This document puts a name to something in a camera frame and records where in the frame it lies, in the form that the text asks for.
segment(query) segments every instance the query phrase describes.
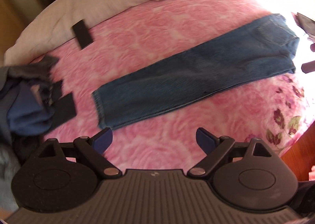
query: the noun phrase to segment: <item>stitching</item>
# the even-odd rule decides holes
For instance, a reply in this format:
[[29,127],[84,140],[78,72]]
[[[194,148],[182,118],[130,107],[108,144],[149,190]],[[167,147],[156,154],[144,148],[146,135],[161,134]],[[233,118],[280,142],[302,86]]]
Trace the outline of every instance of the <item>stitching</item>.
[[[273,23],[273,24],[276,25],[278,28],[283,29],[285,32],[287,32],[288,34],[290,34],[291,37],[288,38],[286,41],[284,41],[282,44],[279,44],[279,43],[274,42],[273,40],[269,39],[269,37],[268,37],[265,33],[263,33],[263,28],[264,28],[265,26],[267,26],[268,24],[270,24],[270,23]],[[264,36],[264,38],[265,38],[267,41],[269,41],[269,42],[271,42],[271,43],[273,43],[273,44],[276,44],[276,45],[278,45],[278,46],[281,46],[281,47],[282,47],[282,46],[285,46],[285,45],[286,45],[288,42],[290,42],[292,39],[297,38],[297,36],[293,35],[290,31],[288,31],[286,28],[282,27],[281,25],[276,24],[272,19],[270,19],[269,21],[263,23],[260,27],[257,28],[257,30]]]
[[[292,72],[292,73],[294,73],[294,72],[295,72],[295,69],[293,69],[293,68],[291,69],[291,68],[290,68],[290,69],[288,69],[288,70],[283,70],[283,71],[281,71],[281,72],[279,72],[279,73],[273,74],[272,76],[281,75],[281,74],[284,74],[284,73],[287,73],[287,72]],[[155,117],[155,116],[164,114],[164,113],[168,113],[168,112],[173,111],[173,110],[176,110],[176,109],[178,109],[178,108],[181,108],[181,107],[190,105],[190,104],[192,104],[192,103],[198,102],[198,101],[200,101],[200,100],[202,100],[202,99],[204,99],[204,98],[207,98],[207,97],[209,97],[209,96],[211,96],[211,95],[213,95],[213,94],[217,94],[217,93],[219,93],[219,92],[221,92],[221,91],[225,91],[225,90],[228,90],[228,89],[230,89],[230,88],[233,88],[233,87],[236,87],[236,86],[240,86],[240,85],[243,85],[243,84],[247,84],[247,83],[250,83],[250,82],[253,82],[253,81],[257,81],[257,80],[260,80],[260,79],[264,79],[264,78],[269,78],[269,76],[260,77],[260,78],[258,78],[258,79],[252,79],[252,80],[249,79],[249,80],[247,80],[247,81],[245,81],[245,82],[243,82],[243,83],[238,83],[238,84],[231,85],[231,86],[229,86],[229,87],[227,87],[227,88],[218,89],[218,90],[216,90],[216,91],[214,91],[214,92],[210,92],[210,93],[207,93],[207,94],[205,94],[205,95],[203,95],[203,96],[200,96],[200,97],[198,97],[197,99],[191,100],[190,102],[183,103],[183,104],[179,104],[179,105],[176,105],[176,106],[174,106],[174,107],[172,107],[172,108],[167,108],[167,109],[164,109],[164,110],[161,110],[161,111],[157,111],[157,112],[154,112],[154,113],[152,113],[152,114],[149,114],[149,115],[146,115],[146,116],[143,116],[143,117],[140,117],[140,118],[132,119],[132,120],[130,120],[130,121],[127,121],[127,122],[121,123],[121,124],[119,124],[119,125],[113,126],[113,127],[112,127],[112,130],[116,130],[116,129],[119,129],[119,128],[123,127],[123,126],[127,126],[127,125],[129,125],[129,124],[133,124],[133,123],[135,123],[135,122],[139,122],[139,121],[142,121],[142,120],[145,120],[145,119],[149,119],[149,118],[152,118],[152,117]]]
[[106,124],[105,124],[105,112],[104,112],[104,108],[102,106],[101,100],[100,100],[100,95],[98,93],[98,91],[94,91],[92,92],[93,95],[93,99],[94,99],[94,103],[96,105],[96,111],[99,117],[99,127],[101,129],[106,128]]

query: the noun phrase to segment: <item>black phone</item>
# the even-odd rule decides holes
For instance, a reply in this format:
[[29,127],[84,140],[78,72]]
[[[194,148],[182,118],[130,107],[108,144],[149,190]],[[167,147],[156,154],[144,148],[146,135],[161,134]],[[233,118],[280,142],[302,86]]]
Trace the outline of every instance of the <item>black phone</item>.
[[81,46],[81,49],[86,48],[93,43],[92,36],[90,35],[88,28],[85,25],[84,20],[79,21],[72,26],[73,32],[77,37],[77,40]]

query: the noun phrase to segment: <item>pink bedspread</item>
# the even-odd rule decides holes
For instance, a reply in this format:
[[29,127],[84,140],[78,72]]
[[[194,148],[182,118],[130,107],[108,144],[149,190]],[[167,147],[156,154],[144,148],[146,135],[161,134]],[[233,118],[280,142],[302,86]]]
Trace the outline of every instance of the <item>pink bedspread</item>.
[[[53,78],[64,80],[64,94],[74,93],[78,115],[46,138],[93,136],[99,128],[91,93],[98,87],[267,14],[255,0],[162,0],[102,22],[90,30],[94,43],[84,50],[73,39],[50,53],[60,58]],[[195,140],[198,127],[239,142],[260,137],[283,154],[314,121],[313,98],[299,76],[256,81],[121,128],[106,157],[122,170],[187,170],[205,156]]]

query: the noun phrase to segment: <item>blue jeans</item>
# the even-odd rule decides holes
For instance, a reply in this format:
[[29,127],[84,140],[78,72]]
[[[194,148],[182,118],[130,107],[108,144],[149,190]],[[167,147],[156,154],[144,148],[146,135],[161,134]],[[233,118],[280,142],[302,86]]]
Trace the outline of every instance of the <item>blue jeans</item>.
[[271,14],[111,81],[92,93],[99,127],[117,129],[286,72],[299,38]]

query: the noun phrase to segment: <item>dark rectangular object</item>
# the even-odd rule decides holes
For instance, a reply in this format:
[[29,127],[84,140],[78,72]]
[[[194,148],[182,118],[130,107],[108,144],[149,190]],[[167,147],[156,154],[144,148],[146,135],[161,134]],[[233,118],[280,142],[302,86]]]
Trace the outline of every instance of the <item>dark rectangular object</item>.
[[63,80],[60,80],[53,84],[53,89],[51,91],[51,99],[53,102],[56,102],[62,97],[62,82]]
[[297,13],[297,19],[307,34],[315,36],[315,21],[300,13]]
[[81,49],[86,48],[89,44],[93,43],[93,39],[86,27],[84,20],[79,21],[72,26],[73,32],[81,46]]
[[72,93],[69,93],[54,102],[52,107],[55,110],[55,114],[53,115],[53,123],[47,133],[53,131],[58,126],[68,122],[77,115]]

